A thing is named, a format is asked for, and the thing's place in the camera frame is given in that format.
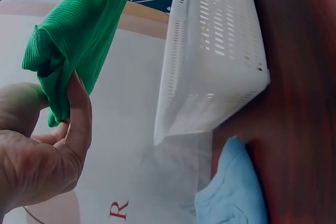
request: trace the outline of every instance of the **green ribbed fabric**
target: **green ribbed fabric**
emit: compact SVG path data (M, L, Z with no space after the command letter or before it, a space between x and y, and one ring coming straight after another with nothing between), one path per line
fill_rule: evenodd
M127 0L63 0L31 35L22 68L37 72L50 103L49 126L69 116L67 83L76 70L90 94Z

